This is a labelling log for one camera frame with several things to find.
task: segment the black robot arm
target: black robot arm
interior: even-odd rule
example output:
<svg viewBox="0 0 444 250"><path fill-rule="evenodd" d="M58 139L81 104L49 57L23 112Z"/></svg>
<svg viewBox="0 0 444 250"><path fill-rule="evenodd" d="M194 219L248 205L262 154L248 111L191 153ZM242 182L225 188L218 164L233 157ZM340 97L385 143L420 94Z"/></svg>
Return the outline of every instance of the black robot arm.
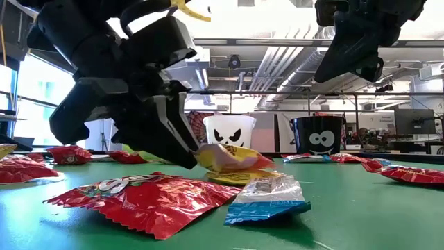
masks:
<svg viewBox="0 0 444 250"><path fill-rule="evenodd" d="M318 0L317 22L334 26L336 35L314 79L319 83L351 72L375 82L384 61L378 47L399 38L401 26L416 20L426 0Z"/></svg>
<svg viewBox="0 0 444 250"><path fill-rule="evenodd" d="M185 25L163 17L132 34L131 21L169 9L169 0L21 1L39 12L28 36L33 49L58 51L76 73L76 84L50 118L63 144L89 137L85 122L113 118L113 142L144 150L192 168L198 142L184 115L191 86L158 74L196 55ZM106 20L121 18L129 35L120 37Z"/></svg>

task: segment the green tabletop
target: green tabletop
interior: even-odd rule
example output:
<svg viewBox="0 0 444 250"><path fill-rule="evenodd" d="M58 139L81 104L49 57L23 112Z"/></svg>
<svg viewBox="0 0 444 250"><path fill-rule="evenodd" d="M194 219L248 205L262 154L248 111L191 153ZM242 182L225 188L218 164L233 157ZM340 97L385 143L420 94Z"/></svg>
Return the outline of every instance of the green tabletop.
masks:
<svg viewBox="0 0 444 250"><path fill-rule="evenodd" d="M444 169L440 165L397 162ZM93 210L42 200L79 185L162 171L202 178L205 170L168 165L90 163L54 167L66 180L0 186L0 249L443 249L444 193L401 185L361 165L288 164L312 209L276 224L224 226L228 206L164 241L115 224Z"/></svg>

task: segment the white bucket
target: white bucket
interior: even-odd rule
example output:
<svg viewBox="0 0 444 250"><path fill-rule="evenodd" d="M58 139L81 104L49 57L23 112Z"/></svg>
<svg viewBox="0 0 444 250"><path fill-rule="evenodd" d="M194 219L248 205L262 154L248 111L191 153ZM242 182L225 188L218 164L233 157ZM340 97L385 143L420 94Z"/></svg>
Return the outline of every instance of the white bucket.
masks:
<svg viewBox="0 0 444 250"><path fill-rule="evenodd" d="M230 144L250 148L256 119L247 115L212 115L203 119L210 144Z"/></svg>

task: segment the blue candy wrapper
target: blue candy wrapper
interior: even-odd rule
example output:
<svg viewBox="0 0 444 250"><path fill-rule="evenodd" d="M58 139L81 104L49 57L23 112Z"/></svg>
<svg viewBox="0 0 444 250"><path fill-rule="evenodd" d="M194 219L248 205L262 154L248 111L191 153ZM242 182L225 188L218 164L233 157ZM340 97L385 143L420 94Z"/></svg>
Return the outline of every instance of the blue candy wrapper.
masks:
<svg viewBox="0 0 444 250"><path fill-rule="evenodd" d="M311 209L293 176L255 178L228 207L225 225L261 221L282 213L303 213Z"/></svg>

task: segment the computer monitor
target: computer monitor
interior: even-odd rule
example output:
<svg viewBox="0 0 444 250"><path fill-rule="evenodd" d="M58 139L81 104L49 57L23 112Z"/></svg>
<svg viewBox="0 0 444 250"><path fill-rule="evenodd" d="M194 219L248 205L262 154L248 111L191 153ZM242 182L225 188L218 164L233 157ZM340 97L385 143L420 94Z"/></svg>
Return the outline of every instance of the computer monitor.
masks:
<svg viewBox="0 0 444 250"><path fill-rule="evenodd" d="M396 109L395 122L398 135L436 134L435 115L430 109Z"/></svg>

